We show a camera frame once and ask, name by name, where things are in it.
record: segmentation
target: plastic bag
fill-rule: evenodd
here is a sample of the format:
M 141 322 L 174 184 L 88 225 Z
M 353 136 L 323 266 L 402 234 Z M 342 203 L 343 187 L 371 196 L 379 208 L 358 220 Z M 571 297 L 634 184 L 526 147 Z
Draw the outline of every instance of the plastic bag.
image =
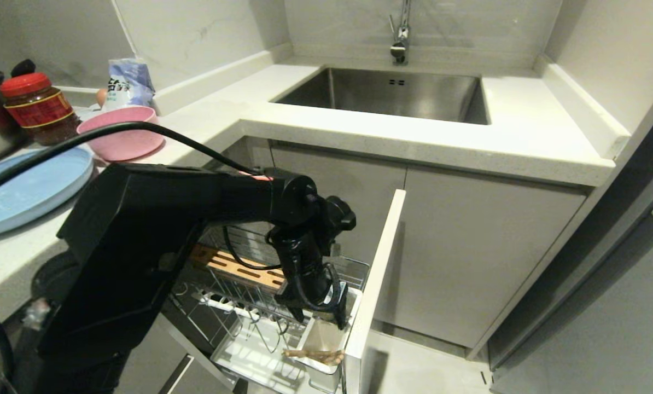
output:
M 154 87 L 147 65 L 139 59 L 108 60 L 110 80 L 106 102 L 102 110 L 127 107 L 128 105 L 151 106 Z

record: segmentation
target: jar label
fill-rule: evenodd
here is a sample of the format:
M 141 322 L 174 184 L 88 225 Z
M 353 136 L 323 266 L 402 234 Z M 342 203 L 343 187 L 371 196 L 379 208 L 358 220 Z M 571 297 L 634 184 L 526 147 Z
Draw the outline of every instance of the jar label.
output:
M 36 128 L 62 120 L 74 113 L 62 92 L 44 100 L 4 106 L 22 128 Z

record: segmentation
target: faucet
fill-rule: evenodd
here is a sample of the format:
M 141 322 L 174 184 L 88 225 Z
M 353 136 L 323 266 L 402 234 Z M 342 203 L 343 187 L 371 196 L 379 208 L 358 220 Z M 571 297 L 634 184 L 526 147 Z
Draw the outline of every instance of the faucet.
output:
M 394 43 L 389 47 L 389 53 L 392 54 L 394 60 L 392 64 L 396 66 L 406 66 L 409 63 L 407 56 L 409 55 L 409 5 L 411 0 L 402 0 L 402 17 L 399 22 L 399 27 L 394 30 L 394 23 L 392 22 L 392 15 L 389 16 L 389 28 L 392 30 Z

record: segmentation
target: wire dish rack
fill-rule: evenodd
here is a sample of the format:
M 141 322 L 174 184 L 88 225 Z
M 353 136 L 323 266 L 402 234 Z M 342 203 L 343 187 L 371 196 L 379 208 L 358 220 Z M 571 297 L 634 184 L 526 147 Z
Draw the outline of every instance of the wire dish rack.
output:
M 276 250 L 265 239 L 269 229 L 265 223 L 228 227 L 229 240 L 242 258 L 277 265 L 279 259 Z M 221 227 L 208 227 L 199 244 L 228 250 Z M 370 265 L 339 254 L 339 247 L 335 245 L 332 257 L 324 257 L 324 260 L 334 265 L 339 279 L 347 282 L 349 287 L 363 290 Z M 181 296 L 192 297 L 196 304 L 188 309 Z M 287 308 L 276 302 L 271 292 L 260 286 L 218 275 L 206 266 L 193 267 L 190 263 L 174 287 L 171 302 L 182 312 L 196 334 L 209 344 L 211 360 L 232 375 L 283 394 L 294 394 L 302 384 L 312 386 L 310 380 L 305 379 L 304 365 L 282 356 L 284 349 L 297 346 L 312 317 L 311 312 L 305 311 L 304 322 L 299 322 Z M 205 325 L 196 322 L 191 314 L 197 309 L 209 312 L 206 315 L 214 317 L 214 321 Z

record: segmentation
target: blue plate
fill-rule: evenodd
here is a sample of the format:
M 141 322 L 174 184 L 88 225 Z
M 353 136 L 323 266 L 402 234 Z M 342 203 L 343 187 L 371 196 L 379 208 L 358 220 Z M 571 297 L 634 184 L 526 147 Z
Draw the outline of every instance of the blue plate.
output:
M 37 154 L 0 163 L 0 173 Z M 83 149 L 70 149 L 11 179 L 0 187 L 0 234 L 41 217 L 70 199 L 89 181 L 94 160 Z

